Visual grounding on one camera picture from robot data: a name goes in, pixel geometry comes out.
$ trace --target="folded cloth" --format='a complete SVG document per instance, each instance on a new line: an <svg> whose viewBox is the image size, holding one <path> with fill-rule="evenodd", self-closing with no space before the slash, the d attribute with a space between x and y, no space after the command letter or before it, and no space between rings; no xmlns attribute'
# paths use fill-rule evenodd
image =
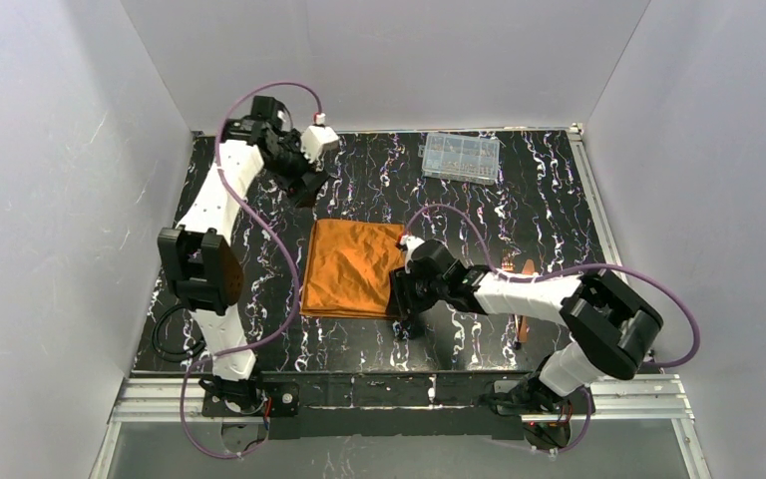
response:
<svg viewBox="0 0 766 479"><path fill-rule="evenodd" d="M404 265L397 249L404 227L318 220L312 227L301 314L387 317L389 271Z"/></svg>

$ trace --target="black table surface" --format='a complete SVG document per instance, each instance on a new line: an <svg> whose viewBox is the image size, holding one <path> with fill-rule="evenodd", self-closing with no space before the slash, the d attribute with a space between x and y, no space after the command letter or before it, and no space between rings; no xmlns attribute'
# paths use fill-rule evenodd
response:
<svg viewBox="0 0 766 479"><path fill-rule="evenodd" d="M422 177L419 147L425 133L343 134L325 168L337 177L324 187L313 209L298 210L266 173L257 177L247 199L279 234L303 274L313 223L336 218L405 224L421 207L441 203L466 212L487 241L495 264L521 271L532 259L542 273L582 262L603 261L591 212L564 131L473 132L501 142L501 173L493 186ZM193 203L212 161L213 138L194 141L187 181L176 221ZM475 233L444 210L421 218L412 234L444 242L464 262L483 263ZM249 287L239 300L249 342L278 328L291 300L287 264L275 243L250 218L240 216L232 249ZM176 304L163 272L135 358L134 373L183 373L188 362L162 361L150 346L150 333L162 312ZM514 321L507 315L481 316L439 303L422 314L406 339L383 319L302 316L278 338L258 349L263 371L446 371L535 369L569 343L563 326L528 319L529 335L514 350ZM200 333L187 313L177 313L161 330L169 349L192 346Z"/></svg>

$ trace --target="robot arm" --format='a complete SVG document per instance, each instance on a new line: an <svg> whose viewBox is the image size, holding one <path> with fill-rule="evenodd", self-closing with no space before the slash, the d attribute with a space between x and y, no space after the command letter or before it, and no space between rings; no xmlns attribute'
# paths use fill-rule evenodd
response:
<svg viewBox="0 0 766 479"><path fill-rule="evenodd" d="M405 236L406 264L390 273L402 316L439 299L463 312L510 313L568 326L575 342L547 358L506 399L550 409L580 386L608 375L631 379L662 329L661 316L610 270L535 282L533 276L465 267L436 240Z"/></svg>
<svg viewBox="0 0 766 479"><path fill-rule="evenodd" d="M231 120L222 132L221 169L229 185L246 197L254 178L266 169L298 207L311 207L330 178L321 155L338 145L338 137L323 125L324 116L300 134L283 132L283 104L255 97L251 113ZM207 350L222 351L247 344L234 306L243 286L238 259L230 249L239 204L230 196L213 163L190 210L174 229L158 236L163 270L170 291L191 311ZM247 350L218 358L212 374L230 381L250 377L255 357Z"/></svg>

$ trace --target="white wall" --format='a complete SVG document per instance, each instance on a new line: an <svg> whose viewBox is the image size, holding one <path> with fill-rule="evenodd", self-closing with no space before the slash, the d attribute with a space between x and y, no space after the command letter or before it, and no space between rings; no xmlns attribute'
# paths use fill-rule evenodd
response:
<svg viewBox="0 0 766 479"><path fill-rule="evenodd" d="M89 474L190 147L118 0L0 0L0 478Z"/></svg>
<svg viewBox="0 0 766 479"><path fill-rule="evenodd" d="M648 0L123 0L184 119L308 82L339 130L588 118ZM302 93L274 91L306 121Z"/></svg>
<svg viewBox="0 0 766 479"><path fill-rule="evenodd" d="M625 261L699 318L678 372L713 475L766 477L766 2L651 2L585 140Z"/></svg>

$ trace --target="clear plastic box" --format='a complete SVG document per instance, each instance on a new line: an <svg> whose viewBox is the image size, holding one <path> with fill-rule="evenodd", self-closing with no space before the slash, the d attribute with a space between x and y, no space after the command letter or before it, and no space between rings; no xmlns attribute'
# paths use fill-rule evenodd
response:
<svg viewBox="0 0 766 479"><path fill-rule="evenodd" d="M425 177L494 185L500 151L497 139L429 133L421 168Z"/></svg>

